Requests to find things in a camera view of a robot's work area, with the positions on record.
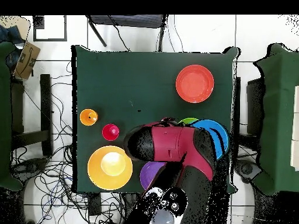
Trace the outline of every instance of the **blue plate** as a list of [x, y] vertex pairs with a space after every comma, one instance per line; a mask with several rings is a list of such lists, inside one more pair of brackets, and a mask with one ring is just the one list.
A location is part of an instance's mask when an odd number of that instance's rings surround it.
[[228, 152], [229, 137], [226, 129], [221, 124], [213, 120], [199, 120], [198, 122], [191, 124], [191, 126], [195, 128], [204, 128], [210, 133], [214, 141], [217, 160], [222, 158]]

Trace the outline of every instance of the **purple plate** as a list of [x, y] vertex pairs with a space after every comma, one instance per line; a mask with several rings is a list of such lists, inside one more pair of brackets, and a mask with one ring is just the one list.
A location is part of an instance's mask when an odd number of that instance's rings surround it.
[[166, 162], [148, 162], [146, 163], [140, 172], [140, 183], [143, 189], [147, 189], [155, 178], [159, 169], [164, 166]]

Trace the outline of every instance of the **red plate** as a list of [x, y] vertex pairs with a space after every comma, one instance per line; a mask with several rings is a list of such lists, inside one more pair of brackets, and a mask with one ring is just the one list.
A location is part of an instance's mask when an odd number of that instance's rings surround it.
[[214, 88], [212, 73], [204, 66], [189, 65], [181, 70], [176, 78], [176, 91], [190, 103], [206, 100]]

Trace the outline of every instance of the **black chair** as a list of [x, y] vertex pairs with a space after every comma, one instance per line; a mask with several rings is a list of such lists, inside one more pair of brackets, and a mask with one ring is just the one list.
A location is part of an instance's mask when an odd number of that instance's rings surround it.
[[127, 27], [147, 27], [152, 29], [160, 28], [159, 49], [162, 51], [162, 40], [164, 35], [165, 21], [168, 15], [86, 15], [88, 23], [95, 32], [103, 46], [107, 44], [97, 31], [94, 24], [127, 26]]

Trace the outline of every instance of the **floor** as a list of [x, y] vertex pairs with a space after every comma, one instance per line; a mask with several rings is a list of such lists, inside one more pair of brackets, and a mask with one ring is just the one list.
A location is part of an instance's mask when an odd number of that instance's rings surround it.
[[[31, 16], [24, 16], [32, 23]], [[203, 53], [221, 53], [230, 46], [237, 46], [241, 49], [241, 55], [237, 62], [237, 75], [241, 77], [241, 124], [240, 130], [246, 133], [247, 107], [246, 107], [246, 84], [252, 79], [260, 77], [258, 69], [253, 62], [263, 58], [266, 55], [267, 47], [271, 43], [284, 43], [288, 48], [295, 50], [299, 47], [299, 28], [298, 16], [278, 16], [278, 15], [170, 15], [168, 19], [168, 28], [165, 29], [163, 39], [163, 52], [172, 53], [181, 52], [182, 46], [175, 27], [183, 43], [185, 52], [200, 51]], [[31, 26], [27, 40], [38, 46], [41, 51], [38, 60], [34, 66], [34, 73], [25, 81], [25, 89], [32, 100], [40, 106], [40, 74], [50, 74], [52, 84], [71, 83], [71, 45], [82, 45], [92, 51], [124, 51], [124, 45], [118, 37], [117, 31], [113, 26], [97, 26], [99, 33], [107, 43], [104, 48], [98, 40], [92, 29], [87, 23], [85, 16], [67, 16], [67, 41], [37, 41], [33, 42], [33, 26]], [[120, 34], [131, 51], [157, 50], [158, 29], [146, 29], [135, 27], [119, 27]], [[63, 16], [45, 16], [44, 30], [36, 31], [37, 39], [63, 39], [64, 38], [64, 18]], [[52, 93], [59, 98], [64, 105], [62, 119], [72, 126], [72, 96], [71, 86], [57, 84], [52, 87]], [[29, 99], [24, 96], [23, 120], [25, 132], [40, 129], [40, 112]], [[53, 98], [61, 108], [61, 103]], [[53, 122], [59, 126], [59, 111], [53, 105]], [[71, 144], [71, 136], [62, 136], [64, 144]], [[62, 141], [58, 138], [54, 141], [54, 150], [62, 146]], [[23, 152], [20, 148], [17, 150], [19, 156]], [[28, 152], [22, 156], [23, 159], [41, 157], [40, 144], [28, 146]], [[58, 152], [55, 160], [62, 159], [62, 152]], [[44, 209], [47, 209], [47, 199], [43, 197], [47, 190], [41, 178], [31, 179], [28, 182], [25, 191], [25, 214], [27, 219], [38, 222]], [[228, 211], [227, 224], [251, 224], [254, 213], [254, 196], [252, 187], [244, 184], [241, 178], [235, 174], [234, 184], [238, 192], [231, 196], [230, 207]], [[53, 217], [44, 220], [42, 224], [57, 224], [57, 219], [65, 212], [65, 206], [54, 207], [50, 212]], [[77, 209], [68, 209], [64, 219], [59, 224], [87, 224], [80, 216]]]

